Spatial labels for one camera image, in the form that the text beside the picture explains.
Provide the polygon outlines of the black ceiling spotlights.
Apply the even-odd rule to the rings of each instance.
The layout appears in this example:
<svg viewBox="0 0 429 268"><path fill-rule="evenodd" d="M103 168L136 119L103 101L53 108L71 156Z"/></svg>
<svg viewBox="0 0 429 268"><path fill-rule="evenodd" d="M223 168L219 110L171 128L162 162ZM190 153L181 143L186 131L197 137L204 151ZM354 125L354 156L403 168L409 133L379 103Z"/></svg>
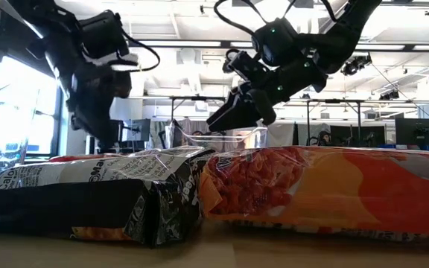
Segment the black ceiling spotlights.
<svg viewBox="0 0 429 268"><path fill-rule="evenodd" d="M399 91L396 89L383 92L379 97L380 101L391 101L395 99L399 99Z"/></svg>
<svg viewBox="0 0 429 268"><path fill-rule="evenodd" d="M345 65L341 68L340 72L344 76L352 76L364 69L367 65L372 63L370 54L364 56L356 56L351 60L345 62Z"/></svg>

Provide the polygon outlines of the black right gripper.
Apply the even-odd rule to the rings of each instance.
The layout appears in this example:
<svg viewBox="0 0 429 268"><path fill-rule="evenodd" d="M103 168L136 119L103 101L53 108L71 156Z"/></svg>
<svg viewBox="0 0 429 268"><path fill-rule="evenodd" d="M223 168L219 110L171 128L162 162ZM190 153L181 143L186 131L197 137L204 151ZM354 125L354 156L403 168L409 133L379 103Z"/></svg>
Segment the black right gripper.
<svg viewBox="0 0 429 268"><path fill-rule="evenodd" d="M228 91L228 102L210 115L206 123L211 132L255 127L260 119L262 124L270 125L276 120L273 109L276 104L287 102L292 95L309 86L320 92L327 79L328 75L320 71L312 60L295 60L286 66L257 74L250 83L232 87Z"/></svg>

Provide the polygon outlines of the blue storage bins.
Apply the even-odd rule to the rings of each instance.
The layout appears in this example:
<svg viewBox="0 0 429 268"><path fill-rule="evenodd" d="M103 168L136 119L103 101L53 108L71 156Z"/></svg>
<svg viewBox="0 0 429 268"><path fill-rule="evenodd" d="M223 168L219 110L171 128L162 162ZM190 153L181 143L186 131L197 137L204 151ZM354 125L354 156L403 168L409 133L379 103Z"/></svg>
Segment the blue storage bins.
<svg viewBox="0 0 429 268"><path fill-rule="evenodd" d="M405 145L405 144L382 144L378 148L397 149L397 150L426 150L429 151L429 145Z"/></svg>

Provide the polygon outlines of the red Maruchan beef noodle pack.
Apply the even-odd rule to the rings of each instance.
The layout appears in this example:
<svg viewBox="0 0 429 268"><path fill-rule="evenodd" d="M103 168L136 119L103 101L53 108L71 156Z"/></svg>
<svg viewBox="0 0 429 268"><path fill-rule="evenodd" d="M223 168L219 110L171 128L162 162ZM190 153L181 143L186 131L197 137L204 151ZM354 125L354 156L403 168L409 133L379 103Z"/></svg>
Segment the red Maruchan beef noodle pack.
<svg viewBox="0 0 429 268"><path fill-rule="evenodd" d="M50 158L48 162L72 162L77 160L105 159L105 158L116 158L116 157L121 157L121 154L102 153L102 154L77 155L77 156L55 156L53 158Z"/></svg>

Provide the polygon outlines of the black monitor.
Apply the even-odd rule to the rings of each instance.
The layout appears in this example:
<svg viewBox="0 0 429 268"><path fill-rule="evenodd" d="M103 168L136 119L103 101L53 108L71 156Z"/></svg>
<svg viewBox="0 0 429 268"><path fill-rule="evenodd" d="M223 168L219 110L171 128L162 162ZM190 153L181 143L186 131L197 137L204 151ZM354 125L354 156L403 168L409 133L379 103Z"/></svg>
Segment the black monitor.
<svg viewBox="0 0 429 268"><path fill-rule="evenodd" d="M429 119L397 118L395 119L396 144L429 145Z"/></svg>
<svg viewBox="0 0 429 268"><path fill-rule="evenodd" d="M149 141L150 119L137 119L124 121L124 141Z"/></svg>

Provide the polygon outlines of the clear plastic bin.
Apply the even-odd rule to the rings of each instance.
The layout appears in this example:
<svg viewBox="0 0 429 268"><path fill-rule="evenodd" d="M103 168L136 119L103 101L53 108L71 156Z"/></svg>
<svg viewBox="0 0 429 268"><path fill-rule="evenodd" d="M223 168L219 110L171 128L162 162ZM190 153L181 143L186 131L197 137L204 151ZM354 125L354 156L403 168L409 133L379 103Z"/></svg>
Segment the clear plastic bin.
<svg viewBox="0 0 429 268"><path fill-rule="evenodd" d="M205 121L172 120L165 127L167 148L205 147L216 152L262 148L267 144L266 127L247 127L214 132Z"/></svg>
<svg viewBox="0 0 429 268"><path fill-rule="evenodd" d="M23 163L39 92L19 83L0 87L0 168Z"/></svg>

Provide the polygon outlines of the black metal gantry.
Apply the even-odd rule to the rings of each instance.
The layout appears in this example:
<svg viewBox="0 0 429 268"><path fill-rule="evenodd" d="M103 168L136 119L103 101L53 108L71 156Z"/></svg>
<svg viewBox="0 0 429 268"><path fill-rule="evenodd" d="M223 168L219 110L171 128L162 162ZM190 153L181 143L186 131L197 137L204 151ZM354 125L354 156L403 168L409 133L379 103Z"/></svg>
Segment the black metal gantry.
<svg viewBox="0 0 429 268"><path fill-rule="evenodd" d="M314 109L314 107L310 108L310 103L325 103L325 104L340 104L340 103L344 103L347 106L350 106L354 111L356 111L357 113L357 142L358 145L360 145L360 139L361 139L361 104L364 102L364 100L348 100L348 99L307 99L306 100L306 112L307 112L307 140L306 140L306 145L310 146L311 145L311 117L310 117L310 113L311 111ZM357 105L356 108L354 108L350 103L355 103Z"/></svg>
<svg viewBox="0 0 429 268"><path fill-rule="evenodd" d="M218 103L218 102L222 102L225 103L226 102L226 97L209 97L209 96L199 96L199 95L195 95L195 96L170 96L169 99L171 100L171 115L170 115L170 124L172 124L175 121L178 120L184 120L184 119L207 119L208 116L207 115L181 115L181 116L175 116L175 111L178 109L179 106L181 106L182 104L185 103L185 101L191 101L191 102L197 102L197 101L202 101L204 103L208 103L208 102L214 102L214 103Z"/></svg>

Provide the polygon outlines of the grey curtain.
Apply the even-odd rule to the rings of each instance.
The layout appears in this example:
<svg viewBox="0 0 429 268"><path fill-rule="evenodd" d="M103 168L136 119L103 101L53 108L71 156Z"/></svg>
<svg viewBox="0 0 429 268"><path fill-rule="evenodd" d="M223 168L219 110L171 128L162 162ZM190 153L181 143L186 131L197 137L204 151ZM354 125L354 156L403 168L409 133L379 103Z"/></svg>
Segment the grey curtain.
<svg viewBox="0 0 429 268"><path fill-rule="evenodd" d="M267 128L267 146L281 147L288 145L305 145L307 126L305 124L271 124Z"/></svg>

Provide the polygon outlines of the orange fire noodle pack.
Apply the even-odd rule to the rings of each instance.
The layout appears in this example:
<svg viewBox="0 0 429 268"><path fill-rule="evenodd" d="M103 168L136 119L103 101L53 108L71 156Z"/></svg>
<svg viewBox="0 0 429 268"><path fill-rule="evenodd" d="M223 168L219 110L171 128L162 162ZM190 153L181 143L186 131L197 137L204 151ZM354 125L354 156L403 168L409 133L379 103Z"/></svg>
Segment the orange fire noodle pack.
<svg viewBox="0 0 429 268"><path fill-rule="evenodd" d="M266 147L213 155L205 216L243 226L413 241L429 237L429 152Z"/></svg>

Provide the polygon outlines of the long ceiling light bar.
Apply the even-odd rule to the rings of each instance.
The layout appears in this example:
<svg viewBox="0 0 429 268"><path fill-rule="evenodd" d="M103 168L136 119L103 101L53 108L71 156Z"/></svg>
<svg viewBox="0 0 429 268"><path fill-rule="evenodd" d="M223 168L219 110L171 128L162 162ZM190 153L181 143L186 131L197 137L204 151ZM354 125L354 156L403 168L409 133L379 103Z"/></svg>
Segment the long ceiling light bar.
<svg viewBox="0 0 429 268"><path fill-rule="evenodd" d="M210 41L183 39L143 39L140 43L154 48L225 48L252 49L252 43L246 41ZM398 53L429 53L429 44L393 44L377 42L359 42L355 51L367 52L398 52Z"/></svg>

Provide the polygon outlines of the black Maruchan noodle pack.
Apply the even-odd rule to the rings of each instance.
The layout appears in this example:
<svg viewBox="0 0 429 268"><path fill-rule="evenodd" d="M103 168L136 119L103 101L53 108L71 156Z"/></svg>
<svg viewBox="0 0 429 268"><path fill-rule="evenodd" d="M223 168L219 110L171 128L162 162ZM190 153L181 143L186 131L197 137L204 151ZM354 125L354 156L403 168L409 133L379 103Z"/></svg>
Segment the black Maruchan noodle pack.
<svg viewBox="0 0 429 268"><path fill-rule="evenodd" d="M21 165L0 173L0 233L78 240L184 241L202 219L204 147Z"/></svg>

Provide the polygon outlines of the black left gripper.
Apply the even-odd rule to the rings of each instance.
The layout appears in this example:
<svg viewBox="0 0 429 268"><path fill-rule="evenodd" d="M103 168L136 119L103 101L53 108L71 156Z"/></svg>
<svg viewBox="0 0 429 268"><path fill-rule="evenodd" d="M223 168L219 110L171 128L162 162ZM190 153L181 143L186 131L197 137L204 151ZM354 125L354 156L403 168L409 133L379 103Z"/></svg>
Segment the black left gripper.
<svg viewBox="0 0 429 268"><path fill-rule="evenodd" d="M130 73L114 67L132 64L121 57L95 63L80 55L54 58L54 75L66 94L66 107L72 112L71 128L88 131L99 141L101 148L111 148L116 141L109 113L92 114L87 124L86 116L77 110L92 113L102 107L108 109L115 97L127 98L132 89Z"/></svg>

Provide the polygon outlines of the person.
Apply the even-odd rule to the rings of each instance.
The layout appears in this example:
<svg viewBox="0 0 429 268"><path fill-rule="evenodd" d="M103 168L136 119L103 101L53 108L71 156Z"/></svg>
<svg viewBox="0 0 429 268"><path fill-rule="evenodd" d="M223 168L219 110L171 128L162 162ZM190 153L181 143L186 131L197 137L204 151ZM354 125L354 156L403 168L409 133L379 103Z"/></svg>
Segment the person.
<svg viewBox="0 0 429 268"><path fill-rule="evenodd" d="M319 135L317 137L317 145L318 146L325 146L330 147L332 145L331 143L331 133L328 131L320 131Z"/></svg>

